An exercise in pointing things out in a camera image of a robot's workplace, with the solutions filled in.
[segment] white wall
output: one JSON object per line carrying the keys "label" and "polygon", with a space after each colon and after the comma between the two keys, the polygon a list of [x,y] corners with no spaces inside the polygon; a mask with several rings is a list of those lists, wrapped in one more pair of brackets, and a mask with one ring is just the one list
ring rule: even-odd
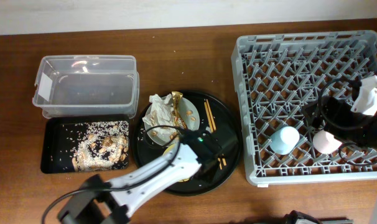
{"label": "white wall", "polygon": [[377,17],[377,0],[0,0],[0,35]]}

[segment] chopsticks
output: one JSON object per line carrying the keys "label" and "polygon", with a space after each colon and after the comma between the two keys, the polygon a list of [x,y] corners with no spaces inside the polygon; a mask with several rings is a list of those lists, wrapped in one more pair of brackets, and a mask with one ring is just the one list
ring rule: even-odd
{"label": "chopsticks", "polygon": [[[212,115],[212,110],[211,110],[211,106],[209,105],[209,101],[206,100],[205,102],[203,102],[204,106],[205,106],[205,111],[207,112],[207,117],[208,117],[208,123],[209,123],[209,126],[211,128],[211,133],[216,131],[216,124],[215,124],[215,120],[213,119],[213,115]],[[221,166],[222,165],[222,161],[223,161],[223,165],[224,166],[227,166],[227,163],[226,163],[226,159],[224,157],[221,158],[218,158],[218,161],[219,161],[219,168],[222,169],[223,167]]]}

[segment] round black tray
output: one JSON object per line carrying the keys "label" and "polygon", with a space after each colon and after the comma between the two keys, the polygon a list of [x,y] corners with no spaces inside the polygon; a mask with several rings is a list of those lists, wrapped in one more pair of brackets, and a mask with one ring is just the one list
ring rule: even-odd
{"label": "round black tray", "polygon": [[[193,177],[190,181],[177,182],[176,184],[171,185],[165,190],[166,192],[175,195],[193,196],[203,194],[205,192],[209,192],[217,188],[230,177],[235,167],[238,165],[238,161],[240,160],[241,151],[243,150],[243,140],[237,120],[224,103],[222,103],[220,100],[218,100],[212,95],[202,93],[199,91],[187,90],[180,92],[183,93],[184,98],[190,100],[197,108],[201,120],[200,129],[205,129],[208,126],[208,118],[204,106],[204,102],[208,100],[210,108],[212,110],[213,117],[215,117],[214,120],[216,124],[216,131],[217,127],[220,126],[221,123],[227,123],[229,127],[232,129],[232,132],[236,133],[238,139],[238,144],[235,146],[235,148],[232,149],[228,153],[228,155],[224,155],[226,160],[226,166],[223,166],[222,163],[222,169],[218,169],[218,171],[215,174],[215,178],[213,179],[213,182],[208,183]],[[154,148],[154,146],[158,145],[152,142],[150,138],[147,139],[148,143],[150,143],[151,145],[149,145],[144,140],[144,135],[146,134],[146,132],[144,130],[144,123],[142,122],[142,117],[146,114],[146,111],[149,106],[150,105],[148,105],[146,109],[144,109],[144,111],[141,113],[140,119],[134,131],[134,136],[132,138],[132,155],[135,163],[139,167],[146,165],[147,163],[161,156],[166,149],[166,147],[163,149]]]}

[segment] gold wrapper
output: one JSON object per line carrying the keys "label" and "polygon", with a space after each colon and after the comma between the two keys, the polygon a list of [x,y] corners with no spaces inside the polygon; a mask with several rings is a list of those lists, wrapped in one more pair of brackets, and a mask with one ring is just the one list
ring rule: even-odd
{"label": "gold wrapper", "polygon": [[178,127],[183,126],[184,129],[187,129],[187,125],[184,122],[184,120],[182,119],[182,117],[180,116],[179,109],[178,109],[180,99],[182,99],[182,98],[183,98],[183,93],[179,93],[177,91],[172,92],[172,100],[174,102],[174,111],[175,111],[175,121],[174,122],[175,122],[176,126],[178,126]]}

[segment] white label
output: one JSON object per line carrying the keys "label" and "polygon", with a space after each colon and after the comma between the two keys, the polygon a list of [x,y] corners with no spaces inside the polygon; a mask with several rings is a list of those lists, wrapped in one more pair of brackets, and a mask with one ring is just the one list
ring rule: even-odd
{"label": "white label", "polygon": [[52,83],[53,81],[42,72],[42,77],[40,78],[39,83],[39,96],[43,97],[45,100],[49,101],[50,98],[50,91],[52,90]]}
{"label": "white label", "polygon": [[269,184],[258,184],[258,187],[269,187]]}

